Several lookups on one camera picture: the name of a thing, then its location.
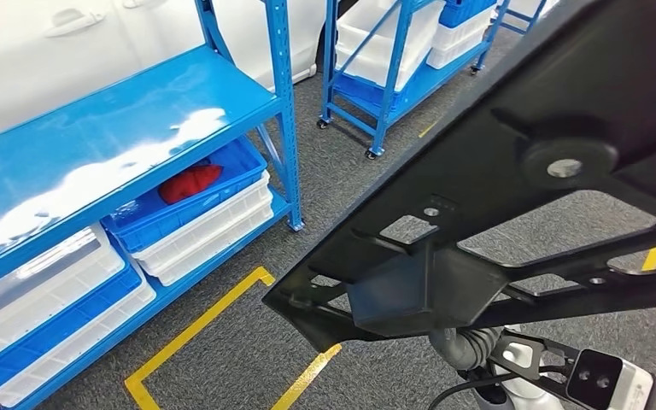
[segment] cable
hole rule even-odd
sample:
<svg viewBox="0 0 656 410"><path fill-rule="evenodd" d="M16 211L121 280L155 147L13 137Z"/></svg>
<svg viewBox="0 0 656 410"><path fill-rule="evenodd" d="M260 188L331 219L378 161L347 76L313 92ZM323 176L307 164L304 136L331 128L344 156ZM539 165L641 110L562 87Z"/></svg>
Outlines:
<svg viewBox="0 0 656 410"><path fill-rule="evenodd" d="M553 373L564 373L564 367L563 366L542 366L539 368L539 373L547 373L547 372L553 372ZM450 387L443 392L439 393L439 395L434 399L431 404L426 408L426 410L436 410L439 404L441 404L442 401L446 400L447 397L454 393L459 393L460 391L468 390L468 389L475 389L477 387L483 387L483 386L489 386L491 384L497 384L501 382L506 382L507 380L512 380L514 378L519 378L520 376L518 374L512 374L512 373L507 373L507 374L502 374L501 376L494 376L492 378L485 378L483 380L473 380L471 382L466 382L462 384L457 384L454 387Z"/></svg>

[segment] shelving unit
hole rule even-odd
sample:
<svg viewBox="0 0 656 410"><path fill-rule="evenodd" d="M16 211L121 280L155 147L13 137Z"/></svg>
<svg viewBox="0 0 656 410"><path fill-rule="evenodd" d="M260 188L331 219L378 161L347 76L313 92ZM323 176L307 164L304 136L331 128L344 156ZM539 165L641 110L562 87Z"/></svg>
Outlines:
<svg viewBox="0 0 656 410"><path fill-rule="evenodd" d="M542 15L542 10L544 9L544 5L547 2L548 0L540 0L539 5L537 6L536 11L533 15L525 15L524 13L519 13L518 11L512 9L507 9L507 15L516 17L517 19L526 22L527 23L526 28L515 26L514 24L511 24L508 21L502 21L500 26L508 30L511 30L513 32L517 32L521 35L525 35L526 33L530 32L532 27L534 27L534 25L537 23L539 17Z"/></svg>
<svg viewBox="0 0 656 410"><path fill-rule="evenodd" d="M336 42L337 42L337 29L336 21L338 17L338 1L328 0L325 19L325 53L324 53L324 74L323 74L323 96L322 96L322 112L318 121L318 128L323 129L328 126L332 121L332 115L338 114L347 120L349 123L357 126L362 131L366 132L373 138L371 147L366 151L366 157L375 159L384 153L384 138L388 128L394 125L405 114L411 111L414 107L419 105L428 96L436 91L439 87L446 84L453 78L461 69L467 66L473 59L477 58L477 62L471 66L471 73L476 74L483 68L483 61L491 47L496 30L499 25L493 24L489 29L484 41L467 51L464 55L449 63L446 67L441 69L434 69L426 65L425 62L419 66L418 71L408 81L405 88L401 92L401 100L396 104L394 109L391 109L391 98L393 97L393 90L395 89L396 79L398 77L398 68L401 56L403 54L404 42L406 40L408 27L411 23L411 16L413 13L422 9L433 0L395 0L401 5L410 5L410 7L401 7L399 11L398 24L396 27L395 42L391 52L390 65L388 78L386 79L386 86L383 89L382 104L380 107L368 102L367 100L349 95L340 89L336 88L337 82L340 81L346 67L350 64L351 60L357 55L363 45L376 33L381 23L386 20L387 16L394 12L396 4L388 9L384 17L379 23L368 33L368 36L361 45L357 48L355 53L346 61L340 70L336 70ZM497 9L497 20L502 21L504 14L507 11L509 0L506 0ZM366 112L376 120L376 126L371 126L365 121L360 120L345 108L339 106L335 98L341 97L346 102L352 104L356 108Z"/></svg>
<svg viewBox="0 0 656 410"><path fill-rule="evenodd" d="M271 189L269 221L175 284L149 278L153 302L15 408L35 407L283 217L302 229L286 2L264 3L275 94L231 63L210 2L196 0L205 45L0 134L0 278L251 129L285 190ZM262 125L272 117L282 152Z"/></svg>

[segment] white car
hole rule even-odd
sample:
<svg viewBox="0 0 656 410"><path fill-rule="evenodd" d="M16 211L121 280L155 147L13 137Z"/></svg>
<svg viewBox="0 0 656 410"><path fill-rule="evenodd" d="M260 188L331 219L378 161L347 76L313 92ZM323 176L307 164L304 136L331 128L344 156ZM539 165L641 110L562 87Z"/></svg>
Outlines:
<svg viewBox="0 0 656 410"><path fill-rule="evenodd" d="M213 0L231 55L271 89L265 4ZM289 0L294 81L315 73L320 0ZM203 44L195 0L0 0L0 132Z"/></svg>

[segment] white bin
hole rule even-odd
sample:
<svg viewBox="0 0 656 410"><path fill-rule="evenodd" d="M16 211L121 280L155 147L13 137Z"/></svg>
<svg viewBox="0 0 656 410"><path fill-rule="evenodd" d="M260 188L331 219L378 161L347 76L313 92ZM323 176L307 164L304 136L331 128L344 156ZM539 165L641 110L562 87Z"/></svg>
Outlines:
<svg viewBox="0 0 656 410"><path fill-rule="evenodd" d="M445 67L457 57L478 46L483 40L485 30L485 28L480 28L447 49L431 49L426 64L436 69Z"/></svg>
<svg viewBox="0 0 656 410"><path fill-rule="evenodd" d="M418 50L416 56L407 56L405 61L401 61L401 64L398 67L398 76L396 77L396 84L394 87L395 91L403 90L403 87L406 86L408 80L411 79L413 74L416 73L416 70L419 69L421 63L424 62L426 55L429 54L429 50L431 50L431 41L426 42L426 44ZM342 67L350 57L350 53L337 45L336 56L337 66ZM371 60L358 55L348 65L345 73L367 79L377 85L385 87L386 80L389 77L389 67L385 60Z"/></svg>
<svg viewBox="0 0 656 410"><path fill-rule="evenodd" d="M169 286L272 218L272 193L262 178L147 249L133 254L150 276Z"/></svg>
<svg viewBox="0 0 656 410"><path fill-rule="evenodd" d="M439 25L431 46L439 50L447 50L477 31L486 30L491 25L492 13L494 13L494 6L454 28Z"/></svg>
<svg viewBox="0 0 656 410"><path fill-rule="evenodd" d="M350 55L354 54L359 44L368 36L368 33L378 24L378 21L388 10L388 6L389 4L382 0L360 0L338 19L338 57L336 64L338 68L343 66ZM443 10L443 6L444 1L435 1L413 14L406 42L404 43L403 54L401 55L399 69L403 75L401 81L396 82L396 91L403 88L406 81L411 78L426 56L426 46L427 44L431 46L431 40L436 33L439 15ZM358 75L381 86L386 85L385 78L389 70L400 8L401 6L386 19L368 43L360 50L356 59L348 65L347 74ZM356 67L369 62L372 65L370 68ZM371 72L371 74L360 74L366 71Z"/></svg>
<svg viewBox="0 0 656 410"><path fill-rule="evenodd" d="M156 293L144 279L141 270L137 266L134 268L142 278L142 283L86 326L2 384L2 406L17 405L155 299Z"/></svg>
<svg viewBox="0 0 656 410"><path fill-rule="evenodd" d="M0 278L0 351L124 266L97 224Z"/></svg>

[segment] car door handle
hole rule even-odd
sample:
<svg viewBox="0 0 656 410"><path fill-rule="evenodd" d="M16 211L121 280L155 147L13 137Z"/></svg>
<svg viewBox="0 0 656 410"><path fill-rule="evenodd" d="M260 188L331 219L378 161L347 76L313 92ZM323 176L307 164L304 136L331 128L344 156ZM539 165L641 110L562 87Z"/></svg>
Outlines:
<svg viewBox="0 0 656 410"><path fill-rule="evenodd" d="M63 37L81 32L104 20L103 13L82 13L77 9L65 9L56 13L51 22L53 26L44 32L47 38Z"/></svg>
<svg viewBox="0 0 656 410"><path fill-rule="evenodd" d="M152 6L158 6L166 1L167 0L123 0L122 7L125 9L136 9L148 4Z"/></svg>

